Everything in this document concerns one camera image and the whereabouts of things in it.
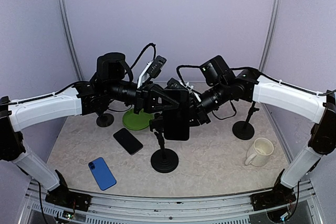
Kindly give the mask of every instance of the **round black base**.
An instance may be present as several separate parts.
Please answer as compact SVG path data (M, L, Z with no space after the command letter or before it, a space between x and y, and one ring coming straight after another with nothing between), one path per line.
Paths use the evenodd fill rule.
M114 122L114 116L109 113L104 113L96 119L96 123L99 127L110 126Z
M165 149L167 159L162 158L161 150L157 150L151 157L151 164L154 170L159 173L170 173L179 165L178 155L171 149Z
M243 129L245 121L236 122L232 127L233 134L241 140L249 140L254 136L254 128L250 123Z

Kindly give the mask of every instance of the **table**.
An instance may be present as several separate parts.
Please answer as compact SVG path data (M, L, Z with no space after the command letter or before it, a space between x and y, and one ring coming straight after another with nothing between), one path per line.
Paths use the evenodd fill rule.
M198 83L199 91L208 89ZM255 136L248 141L232 133L235 122L245 120L250 103L235 102L237 115L225 121L209 115L210 124L192 127L188 141L166 140L166 148L179 156L179 165L169 174L156 172L150 163L151 155L159 149L154 134L145 129L131 131L144 145L143 149L129 155L113 138L123 127L123 113L113 113L114 123L101 128L96 125L97 115L69 117L51 151L48 164L59 170L69 188L97 193L139 197L195 197L242 193L273 186L283 168L288 166L286 157L262 108L251 118ZM120 102L111 108L121 110ZM216 114L231 115L229 103ZM275 151L264 167L245 166L246 152L258 137L271 140ZM103 157L117 180L117 184L101 191L94 180L88 163Z

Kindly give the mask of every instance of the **mug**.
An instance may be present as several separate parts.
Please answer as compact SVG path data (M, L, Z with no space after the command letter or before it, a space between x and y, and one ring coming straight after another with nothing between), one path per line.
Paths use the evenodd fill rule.
M264 166L274 151L272 142L266 138L257 138L246 154L245 165Z

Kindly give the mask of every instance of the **white wall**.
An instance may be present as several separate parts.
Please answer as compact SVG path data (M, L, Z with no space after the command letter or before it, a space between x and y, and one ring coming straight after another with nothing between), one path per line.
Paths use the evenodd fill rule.
M75 81L57 0L0 0L0 97L22 99ZM24 141L49 156L64 119L27 128ZM0 161L0 223L17 223L30 179Z
M200 65L222 55L232 67L258 67L273 0L65 0L73 40L85 79L96 58L126 54L129 65L149 42L168 61L157 80L177 77L177 65ZM152 50L135 68L139 75ZM197 70L186 80L204 81Z
M282 0L266 73L311 90L336 89L336 0ZM312 123L269 107L292 154L310 138ZM327 223L336 212L336 152L324 157L311 176Z

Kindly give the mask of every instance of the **black smartphone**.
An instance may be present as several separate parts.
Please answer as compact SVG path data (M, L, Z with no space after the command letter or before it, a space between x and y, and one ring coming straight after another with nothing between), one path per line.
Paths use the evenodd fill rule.
M113 137L130 154L133 155L142 149L143 145L126 128L115 132Z
M180 103L178 109L164 110L162 112L164 138L167 140L186 141L190 135L189 91L185 89L164 89L163 92Z

